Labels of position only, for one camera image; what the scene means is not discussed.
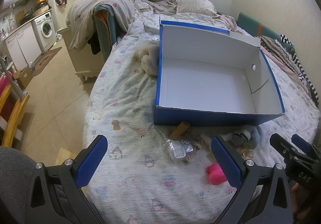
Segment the person's right hand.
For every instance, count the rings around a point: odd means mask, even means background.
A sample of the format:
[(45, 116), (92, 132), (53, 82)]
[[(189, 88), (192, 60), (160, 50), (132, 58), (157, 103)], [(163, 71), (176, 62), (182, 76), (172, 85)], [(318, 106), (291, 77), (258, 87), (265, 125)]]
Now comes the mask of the person's right hand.
[(299, 183), (291, 188), (292, 210), (296, 219), (302, 220), (311, 210), (310, 192)]

